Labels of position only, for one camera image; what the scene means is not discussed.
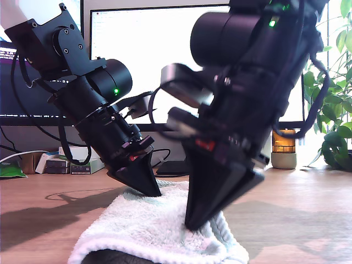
wooden desk surface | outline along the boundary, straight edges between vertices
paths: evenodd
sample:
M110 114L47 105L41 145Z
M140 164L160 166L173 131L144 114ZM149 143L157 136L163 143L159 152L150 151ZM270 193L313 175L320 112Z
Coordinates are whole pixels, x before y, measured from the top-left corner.
M0 181L1 263L66 263L80 234L124 190L105 172ZM352 174L265 174L225 210L250 263L351 264Z

plant leaf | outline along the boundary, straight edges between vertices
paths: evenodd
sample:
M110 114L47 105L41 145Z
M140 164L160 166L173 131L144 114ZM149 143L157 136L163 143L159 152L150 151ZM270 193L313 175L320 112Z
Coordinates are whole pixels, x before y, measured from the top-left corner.
M348 155L345 156L343 154L337 154L335 155L334 158L337 161L337 163L346 171L352 171L352 160Z
M341 16L343 18L345 18L348 14L348 12L350 11L351 9L351 0L342 0L341 1L341 6L340 6L340 9L341 9Z
M352 78L352 68L348 70L347 76L346 76L346 81L349 81Z
M352 52L352 31L347 32L345 44L348 51Z
M317 115L317 125L318 125L318 128L319 128L320 133L322 133L322 130L323 130L323 121L321 120L321 117L320 117L319 114Z
M340 53L342 53L342 50L345 46L346 36L347 36L347 30L341 31L340 34L337 36L336 47Z
M316 87L313 89L313 92L312 92L312 101L313 102L315 101L315 99L317 98L319 93L320 93L319 87Z
M325 115L321 115L320 116L321 117L321 120L323 121L323 122L325 122L327 125L330 123L330 119L329 118L327 118Z
M314 162L316 162L317 160L319 160L319 158L323 155L322 151L321 151L321 148L318 150L318 153L317 153L317 156L315 156L315 158L311 161L311 163L309 163L309 166L311 166Z
M334 83L334 81L331 79L330 80L330 85L329 85L329 88L332 87L332 88L335 88L337 87L337 85Z
M336 115L334 110L330 106L323 107L323 114L330 120L336 121Z
M314 83L315 83L314 74L311 71L308 71L304 75L304 85L309 86L309 87L313 87Z
M347 81L346 80L338 81L336 84L342 88L345 88Z
M352 129L352 122L347 122L347 123L344 123L342 126L345 126L349 129Z
M347 149L346 141L336 131L325 135L324 139L329 142L330 146L345 147Z
M341 103L342 101L343 100L336 95L329 95L325 98L325 102L327 102L327 103L337 104L337 103Z
M334 158L334 155L332 151L330 150L330 144L327 141L323 142L323 145L321 147L321 152L324 155L324 160L325 162L330 165L331 167L335 168L336 167L336 161Z
M342 120L341 120L341 119L337 119L337 120L334 122L335 125L341 125L341 123L342 123Z
M324 47L323 52L325 52L325 51L329 51L329 50L331 50L331 49L332 49L332 47L331 47L331 46L326 46L326 47Z
M343 137L344 139L352 139L352 131L347 126L339 126L337 128L337 134Z
M342 104L341 103L338 103L337 105L335 105L334 112L335 112L336 118L339 118L341 116L341 113L342 113Z
M349 101L343 101L342 106L347 112L352 113L352 104Z
M313 128L314 128L314 132L315 132L315 134L318 134L319 127L318 127L318 124L317 124L317 123L314 123Z

houseplant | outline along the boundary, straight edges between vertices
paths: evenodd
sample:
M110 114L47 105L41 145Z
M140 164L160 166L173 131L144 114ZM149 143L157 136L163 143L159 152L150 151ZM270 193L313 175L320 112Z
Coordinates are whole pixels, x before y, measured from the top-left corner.
M352 139L352 1L342 0L340 9L344 23L338 29L336 44L324 48L324 52L337 49L340 57L329 68L332 81L314 125L316 134L325 134L324 142L312 163L323 155L326 163L334 169L352 171L347 144L347 140ZM312 65L308 66L304 74L308 110L322 83L323 72L314 73Z

white wall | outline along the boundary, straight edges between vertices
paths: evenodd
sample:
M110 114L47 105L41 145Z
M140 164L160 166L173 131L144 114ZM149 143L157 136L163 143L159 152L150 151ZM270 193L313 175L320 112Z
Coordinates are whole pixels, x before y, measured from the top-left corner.
M89 48L90 36L90 10L117 9L137 7L168 7L192 6L201 4L227 4L224 0L84 0L84 36L86 47Z

white towel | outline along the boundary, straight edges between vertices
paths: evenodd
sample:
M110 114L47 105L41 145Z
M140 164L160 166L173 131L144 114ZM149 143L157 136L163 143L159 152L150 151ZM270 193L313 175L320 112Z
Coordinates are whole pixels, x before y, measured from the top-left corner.
M185 228L187 181L158 184L161 197L133 189L118 196L82 233L68 263L80 264L90 252L104 249L110 249L104 254L120 251L155 263L248 263L247 251L234 239L222 212L196 232Z

